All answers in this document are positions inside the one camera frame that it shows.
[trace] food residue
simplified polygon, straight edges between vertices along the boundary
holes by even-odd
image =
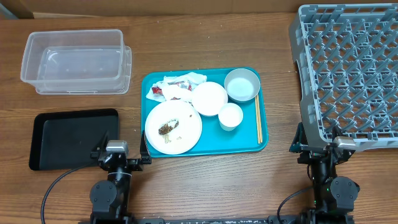
[[[165,135],[163,135],[163,137],[164,137],[164,143],[169,143],[169,142],[171,142],[170,140],[169,140],[169,135],[168,134],[165,134]]]
[[[178,119],[171,119],[167,123],[163,124],[159,128],[159,134],[165,135],[169,132],[171,132],[173,129],[175,129],[179,125]]]

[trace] wooden table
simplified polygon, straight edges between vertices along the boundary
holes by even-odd
[[[300,83],[292,63],[288,26],[294,14],[99,17],[0,21],[0,223],[40,223],[48,186],[64,170],[28,167],[33,121],[51,111],[116,108],[121,139],[139,155],[141,81],[150,72],[249,66],[261,74],[269,143],[258,153],[154,159],[134,173],[129,208],[136,217],[239,218],[275,215],[288,195],[310,185],[306,166],[288,149],[300,122]],[[34,31],[120,29],[133,49],[126,95],[45,96],[20,80],[22,55]],[[398,151],[355,154],[338,174],[361,186],[357,223],[396,223]],[[89,219],[90,189],[106,178],[92,167],[73,173],[52,190],[47,223]],[[282,214],[312,206],[312,193],[289,201]]]

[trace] small white bowl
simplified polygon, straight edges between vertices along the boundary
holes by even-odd
[[[215,82],[204,82],[192,91],[192,106],[204,116],[218,115],[227,102],[226,90]]]
[[[228,73],[224,86],[232,100],[242,103],[253,99],[260,91],[257,75],[245,68],[237,68]]]
[[[243,120],[243,111],[234,103],[225,104],[218,113],[221,128],[225,131],[234,130]]]

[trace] paper cup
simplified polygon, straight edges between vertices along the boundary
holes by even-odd
[[[242,122],[243,111],[238,105],[227,103],[220,109],[218,119],[222,129],[232,131]]]

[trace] chopsticks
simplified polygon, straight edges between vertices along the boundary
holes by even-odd
[[[256,106],[257,142],[258,144],[260,144],[262,143],[262,128],[261,128],[259,95],[255,97],[254,102]]]

